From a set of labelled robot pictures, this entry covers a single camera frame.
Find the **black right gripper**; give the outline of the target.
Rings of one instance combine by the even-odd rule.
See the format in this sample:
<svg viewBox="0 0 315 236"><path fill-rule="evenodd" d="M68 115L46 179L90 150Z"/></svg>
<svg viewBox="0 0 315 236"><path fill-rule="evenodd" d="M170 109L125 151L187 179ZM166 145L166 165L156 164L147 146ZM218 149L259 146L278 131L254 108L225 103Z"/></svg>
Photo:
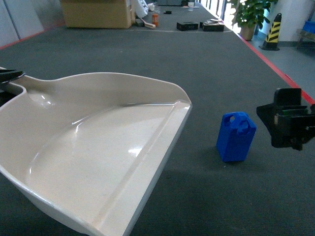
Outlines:
<svg viewBox="0 0 315 236"><path fill-rule="evenodd" d="M271 145L298 151L315 137L315 106L302 105L300 88L279 88L270 104L258 106L256 114L266 126Z"/></svg>

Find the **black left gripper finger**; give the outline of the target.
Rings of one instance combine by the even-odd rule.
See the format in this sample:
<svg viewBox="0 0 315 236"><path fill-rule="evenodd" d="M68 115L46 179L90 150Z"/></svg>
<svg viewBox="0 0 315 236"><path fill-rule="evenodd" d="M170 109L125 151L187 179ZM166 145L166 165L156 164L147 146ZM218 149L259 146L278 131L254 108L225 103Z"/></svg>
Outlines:
<svg viewBox="0 0 315 236"><path fill-rule="evenodd" d="M26 73L24 71L13 69L1 69L0 70L0 84L5 85L9 82L15 81L23 77Z"/></svg>

